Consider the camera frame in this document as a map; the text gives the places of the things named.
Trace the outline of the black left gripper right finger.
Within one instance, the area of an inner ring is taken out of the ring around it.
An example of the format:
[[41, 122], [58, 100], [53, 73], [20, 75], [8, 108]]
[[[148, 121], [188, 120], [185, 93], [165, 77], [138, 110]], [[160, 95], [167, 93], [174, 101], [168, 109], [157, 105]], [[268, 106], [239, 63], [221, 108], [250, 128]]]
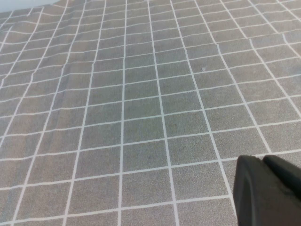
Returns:
[[275, 155], [266, 155], [263, 162], [295, 196], [301, 199], [301, 169]]

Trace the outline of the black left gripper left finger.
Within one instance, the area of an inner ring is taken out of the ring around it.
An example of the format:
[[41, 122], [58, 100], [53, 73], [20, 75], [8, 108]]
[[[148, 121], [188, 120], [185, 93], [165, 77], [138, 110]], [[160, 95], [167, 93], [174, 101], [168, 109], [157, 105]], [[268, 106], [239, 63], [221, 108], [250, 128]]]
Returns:
[[240, 226], [299, 226], [301, 200], [254, 156], [237, 159], [233, 199]]

